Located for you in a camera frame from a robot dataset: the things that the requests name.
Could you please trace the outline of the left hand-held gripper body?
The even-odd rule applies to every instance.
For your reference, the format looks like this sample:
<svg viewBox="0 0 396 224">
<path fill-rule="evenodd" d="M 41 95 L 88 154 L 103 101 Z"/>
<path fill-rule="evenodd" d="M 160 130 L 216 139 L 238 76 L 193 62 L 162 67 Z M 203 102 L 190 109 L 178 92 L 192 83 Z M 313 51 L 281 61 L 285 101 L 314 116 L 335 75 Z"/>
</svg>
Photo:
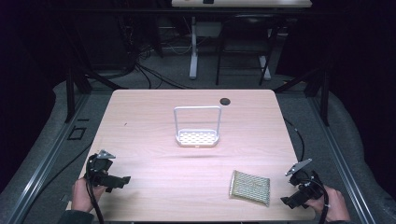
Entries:
<svg viewBox="0 0 396 224">
<path fill-rule="evenodd" d="M 84 178 L 92 186 L 114 187 L 115 180 L 108 174 L 115 156 L 102 149 L 88 158 Z"/>
</svg>

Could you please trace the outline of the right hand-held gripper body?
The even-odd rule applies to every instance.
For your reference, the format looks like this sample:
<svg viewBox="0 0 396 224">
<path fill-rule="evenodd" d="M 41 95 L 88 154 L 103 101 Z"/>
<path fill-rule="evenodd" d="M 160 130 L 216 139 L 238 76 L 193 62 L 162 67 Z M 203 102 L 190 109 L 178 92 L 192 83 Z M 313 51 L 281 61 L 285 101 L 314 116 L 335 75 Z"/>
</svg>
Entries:
<svg viewBox="0 0 396 224">
<path fill-rule="evenodd" d="M 307 172 L 305 166 L 312 160 L 307 159 L 294 163 L 290 169 L 285 173 L 289 176 L 289 183 L 304 194 L 304 202 L 311 199 L 319 199 L 324 194 L 324 188 L 318 174 L 315 171 Z"/>
</svg>

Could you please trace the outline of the person's left hand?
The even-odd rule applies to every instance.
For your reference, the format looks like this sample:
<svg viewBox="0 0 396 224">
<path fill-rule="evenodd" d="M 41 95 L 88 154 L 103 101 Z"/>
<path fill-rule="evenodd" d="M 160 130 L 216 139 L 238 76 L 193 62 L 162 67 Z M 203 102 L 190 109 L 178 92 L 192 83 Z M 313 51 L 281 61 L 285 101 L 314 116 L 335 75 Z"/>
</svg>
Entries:
<svg viewBox="0 0 396 224">
<path fill-rule="evenodd" d="M 78 179 L 72 187 L 71 209 L 90 213 L 93 209 L 92 200 L 87 190 L 87 181 L 84 177 Z"/>
</svg>

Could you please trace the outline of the person's right hand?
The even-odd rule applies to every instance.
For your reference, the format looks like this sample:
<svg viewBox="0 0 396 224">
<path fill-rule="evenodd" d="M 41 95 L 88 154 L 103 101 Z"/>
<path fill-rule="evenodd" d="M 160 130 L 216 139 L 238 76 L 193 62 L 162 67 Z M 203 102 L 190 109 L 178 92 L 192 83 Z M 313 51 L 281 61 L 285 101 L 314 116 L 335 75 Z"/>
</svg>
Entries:
<svg viewBox="0 0 396 224">
<path fill-rule="evenodd" d="M 306 202 L 306 204 L 312 207 L 316 212 L 323 214 L 325 208 L 328 209 L 325 220 L 335 221 L 335 220 L 351 220 L 350 214 L 347 210 L 346 201 L 344 196 L 339 190 L 324 187 L 329 201 L 326 203 L 324 197 L 317 200 L 311 199 Z"/>
</svg>

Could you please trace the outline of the white metal sponge rack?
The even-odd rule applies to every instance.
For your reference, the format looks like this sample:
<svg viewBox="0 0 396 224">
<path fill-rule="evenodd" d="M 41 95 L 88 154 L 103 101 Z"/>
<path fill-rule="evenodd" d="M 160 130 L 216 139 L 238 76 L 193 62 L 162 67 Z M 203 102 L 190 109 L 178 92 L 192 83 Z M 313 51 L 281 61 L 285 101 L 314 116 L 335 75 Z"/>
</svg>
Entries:
<svg viewBox="0 0 396 224">
<path fill-rule="evenodd" d="M 181 147 L 213 147 L 219 141 L 221 107 L 176 106 L 176 140 Z"/>
</svg>

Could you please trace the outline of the black metal chair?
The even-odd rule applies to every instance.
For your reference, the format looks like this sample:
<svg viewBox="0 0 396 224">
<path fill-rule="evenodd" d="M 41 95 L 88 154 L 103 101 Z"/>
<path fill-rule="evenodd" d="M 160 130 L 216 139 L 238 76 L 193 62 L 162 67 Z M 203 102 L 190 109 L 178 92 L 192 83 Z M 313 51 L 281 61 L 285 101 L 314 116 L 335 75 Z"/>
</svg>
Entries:
<svg viewBox="0 0 396 224">
<path fill-rule="evenodd" d="M 239 14 L 227 19 L 219 33 L 218 61 L 215 83 L 219 85 L 222 70 L 254 70 L 261 72 L 259 85 L 265 80 L 277 34 L 283 24 L 278 16 Z M 243 55 L 256 58 L 256 66 L 237 61 Z"/>
</svg>

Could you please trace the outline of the white background desk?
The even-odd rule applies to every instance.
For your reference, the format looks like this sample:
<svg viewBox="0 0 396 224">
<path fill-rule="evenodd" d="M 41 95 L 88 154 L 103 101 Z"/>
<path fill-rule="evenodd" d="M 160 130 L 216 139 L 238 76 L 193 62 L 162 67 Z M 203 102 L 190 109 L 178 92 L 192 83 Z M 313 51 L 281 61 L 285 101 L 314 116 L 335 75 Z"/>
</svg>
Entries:
<svg viewBox="0 0 396 224">
<path fill-rule="evenodd" d="M 310 8 L 311 0 L 172 0 L 172 7 L 178 9 L 280 9 Z M 191 66 L 190 79 L 197 78 L 198 70 L 198 37 L 215 37 L 220 32 L 218 21 L 198 21 L 191 17 Z"/>
</svg>

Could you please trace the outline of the black metal frame post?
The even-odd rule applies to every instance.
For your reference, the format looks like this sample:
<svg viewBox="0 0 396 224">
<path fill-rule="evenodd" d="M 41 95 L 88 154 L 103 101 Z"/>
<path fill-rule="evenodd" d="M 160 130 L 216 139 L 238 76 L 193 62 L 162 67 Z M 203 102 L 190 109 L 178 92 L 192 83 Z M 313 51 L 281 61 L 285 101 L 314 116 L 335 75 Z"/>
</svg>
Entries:
<svg viewBox="0 0 396 224">
<path fill-rule="evenodd" d="M 66 102 L 67 115 L 65 123 L 68 123 L 75 115 L 75 91 L 72 70 L 69 70 L 66 76 Z"/>
<path fill-rule="evenodd" d="M 320 95 L 320 117 L 323 123 L 328 126 L 328 101 L 329 101 L 329 74 L 325 70 L 322 76 L 322 87 Z"/>
</svg>

